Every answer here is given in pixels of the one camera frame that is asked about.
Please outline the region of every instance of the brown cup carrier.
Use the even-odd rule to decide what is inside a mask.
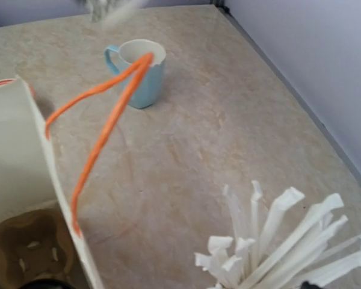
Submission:
[[[0,288],[36,279],[68,281],[75,248],[58,210],[36,210],[0,223]]]

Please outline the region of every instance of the light blue mug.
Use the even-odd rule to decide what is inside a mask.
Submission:
[[[118,53],[116,65],[111,60],[111,52]],[[135,39],[124,42],[120,47],[109,45],[104,51],[106,64],[112,73],[116,75],[126,70],[133,62],[148,52],[154,54],[151,67],[128,102],[130,106],[135,108],[148,107],[158,100],[162,89],[166,50],[157,42],[146,39]],[[122,89],[127,86],[130,80],[131,76],[121,83]]]

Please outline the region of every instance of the table surface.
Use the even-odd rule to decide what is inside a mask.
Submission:
[[[194,267],[210,235],[231,234],[221,195],[229,184],[247,206],[251,180],[264,205],[289,186],[306,194],[280,235],[310,204],[341,194],[350,221],[335,241],[361,233],[361,188],[295,98],[213,6],[150,8],[111,33],[88,16],[0,28],[0,79],[19,73],[44,108],[111,77],[103,49],[130,39],[167,50],[161,99],[128,108],[79,202],[81,226],[107,288],[206,288]],[[87,99],[52,126],[69,196],[117,88]],[[361,269],[329,288],[361,288]]]

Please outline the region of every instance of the wall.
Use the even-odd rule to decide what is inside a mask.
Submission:
[[[209,0],[150,0],[149,6],[208,4]],[[0,0],[0,26],[84,14],[75,0]]]
[[[361,174],[361,0],[227,0]]]

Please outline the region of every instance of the orange cord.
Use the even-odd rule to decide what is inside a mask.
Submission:
[[[68,102],[66,105],[63,105],[60,109],[58,109],[56,112],[51,114],[51,116],[46,121],[46,138],[49,139],[49,126],[52,122],[54,122],[58,116],[60,116],[62,113],[64,113],[66,110],[68,110],[73,105],[77,104],[82,99],[85,99],[89,96],[105,92],[106,90],[110,89],[112,86],[118,84],[120,81],[125,80],[128,76],[130,76],[132,73],[136,71],[136,74],[131,79],[131,82],[127,85],[127,87],[122,92],[122,95],[120,96],[120,99],[116,103],[112,113],[110,114],[105,126],[103,127],[103,130],[100,134],[99,139],[97,140],[95,147],[92,149],[90,156],[88,157],[87,163],[84,166],[84,169],[80,175],[79,181],[76,184],[76,187],[72,193],[71,198],[71,213],[72,213],[72,226],[78,236],[80,236],[80,227],[78,223],[78,198],[80,193],[82,192],[82,189],[84,187],[85,182],[87,181],[87,178],[92,170],[92,167],[94,166],[94,163],[99,156],[100,151],[106,144],[108,137],[113,131],[113,128],[115,124],[117,123],[119,117],[122,115],[123,111],[125,110],[128,101],[130,100],[131,96],[134,94],[134,91],[138,88],[140,82],[144,78],[145,74],[150,68],[150,65],[153,60],[153,54],[147,53],[141,58],[139,58],[136,62],[134,62],[132,65],[130,65],[125,71],[123,71],[120,75],[114,77],[113,79],[102,83],[84,93],[77,96],[75,99]]]

